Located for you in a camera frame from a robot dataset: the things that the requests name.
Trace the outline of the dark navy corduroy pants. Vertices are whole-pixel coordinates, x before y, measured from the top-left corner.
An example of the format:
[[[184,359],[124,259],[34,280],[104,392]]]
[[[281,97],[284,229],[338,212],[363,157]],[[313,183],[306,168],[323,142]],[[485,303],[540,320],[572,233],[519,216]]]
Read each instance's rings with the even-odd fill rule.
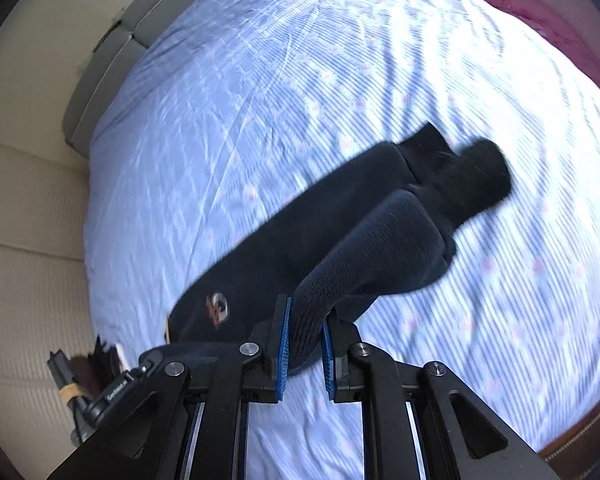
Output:
[[[289,367],[312,361],[330,312],[357,320],[381,296],[440,280],[455,232],[505,200],[504,155],[480,139],[454,152],[433,126],[352,158],[246,237],[173,308],[175,342],[243,342],[291,299]]]

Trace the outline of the blue striped floral bedsheet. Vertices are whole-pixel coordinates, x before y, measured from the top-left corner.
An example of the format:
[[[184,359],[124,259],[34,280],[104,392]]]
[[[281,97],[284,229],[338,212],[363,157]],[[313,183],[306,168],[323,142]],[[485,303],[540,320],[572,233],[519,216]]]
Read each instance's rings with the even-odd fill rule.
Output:
[[[569,479],[600,454],[600,87],[482,0],[197,0],[95,129],[95,333],[131,359],[186,288],[329,171],[435,126],[484,136],[514,189],[448,274],[378,300],[362,336],[439,360]]]

